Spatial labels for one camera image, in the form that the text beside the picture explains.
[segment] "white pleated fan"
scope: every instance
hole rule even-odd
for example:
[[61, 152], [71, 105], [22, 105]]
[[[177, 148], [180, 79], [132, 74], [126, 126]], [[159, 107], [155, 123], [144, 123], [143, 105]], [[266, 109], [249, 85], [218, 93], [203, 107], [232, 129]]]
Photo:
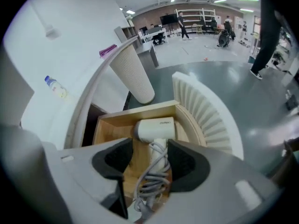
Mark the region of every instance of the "white pleated fan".
[[172, 75], [174, 98], [193, 116], [206, 146], [244, 159], [239, 129], [222, 100], [198, 80], [176, 72]]

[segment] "white shelving unit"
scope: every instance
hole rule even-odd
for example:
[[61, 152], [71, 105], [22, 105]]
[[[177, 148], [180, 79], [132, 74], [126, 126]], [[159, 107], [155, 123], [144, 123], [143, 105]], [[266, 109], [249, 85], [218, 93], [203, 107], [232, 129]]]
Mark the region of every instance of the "white shelving unit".
[[186, 15], [183, 15], [183, 17], [184, 17], [184, 23], [187, 24], [185, 26], [185, 28], [189, 28], [189, 29], [186, 29], [187, 33], [194, 32], [191, 29], [191, 27], [194, 23], [200, 25], [199, 21], [203, 20], [205, 22], [205, 25], [207, 27], [210, 27], [210, 25], [207, 24], [207, 22], [208, 23], [211, 22], [212, 17], [215, 18], [215, 20], [216, 20], [215, 9], [214, 10], [204, 10], [203, 8], [202, 9], [186, 9], [186, 10], [177, 10], [176, 9], [177, 16], [178, 16], [179, 11], [186, 13]]

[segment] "cable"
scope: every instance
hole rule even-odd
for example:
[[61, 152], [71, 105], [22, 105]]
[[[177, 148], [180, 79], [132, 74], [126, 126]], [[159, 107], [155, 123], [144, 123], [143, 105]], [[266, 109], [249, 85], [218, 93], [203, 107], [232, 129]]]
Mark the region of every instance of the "cable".
[[[167, 148], [164, 148], [157, 142], [150, 143], [149, 147], [160, 153], [160, 156], [154, 160], [139, 177], [134, 190], [134, 199], [136, 199], [134, 208], [136, 211], [141, 212], [142, 217], [145, 220], [153, 214], [151, 208], [154, 205], [156, 196], [161, 195], [166, 190], [165, 185], [170, 184], [170, 182], [166, 179], [168, 176], [168, 173], [166, 172], [170, 169], [170, 163], [167, 159]], [[162, 159], [164, 159], [164, 167], [158, 172], [150, 172], [151, 169]], [[143, 179], [148, 182], [143, 184], [143, 186], [138, 190]]]

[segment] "office room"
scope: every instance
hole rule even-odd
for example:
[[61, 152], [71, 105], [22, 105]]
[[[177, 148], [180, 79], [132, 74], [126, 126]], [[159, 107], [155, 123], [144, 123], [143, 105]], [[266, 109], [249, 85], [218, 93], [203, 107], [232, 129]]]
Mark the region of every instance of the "office room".
[[0, 160], [22, 221], [294, 218], [290, 0], [11, 1]]

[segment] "table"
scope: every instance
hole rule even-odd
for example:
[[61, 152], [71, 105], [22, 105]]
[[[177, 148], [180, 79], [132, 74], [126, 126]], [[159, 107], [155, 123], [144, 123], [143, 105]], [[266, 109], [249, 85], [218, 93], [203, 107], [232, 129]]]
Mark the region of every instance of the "table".
[[[191, 73], [231, 112], [241, 135], [244, 161], [268, 174], [282, 160], [284, 140], [299, 136], [298, 120], [285, 107], [286, 91], [298, 99], [299, 86], [295, 81], [283, 85], [283, 79], [290, 75], [278, 70], [262, 70], [262, 81], [249, 70], [250, 64], [239, 62], [195, 62], [156, 69], [148, 74], [155, 91], [151, 104], [174, 99], [173, 73]], [[130, 99], [129, 109], [140, 106], [134, 97]]]
[[168, 42], [168, 37], [167, 37], [166, 29], [162, 29], [161, 31], [157, 31], [157, 32], [154, 32], [154, 33], [151, 33], [151, 34], [148, 34], [148, 35], [141, 36], [140, 38], [146, 42], [146, 38], [153, 37], [153, 36], [158, 35], [160, 33], [164, 33], [165, 41], [167, 43], [169, 43]]
[[153, 42], [146, 42], [136, 49], [136, 53], [147, 74], [159, 66]]

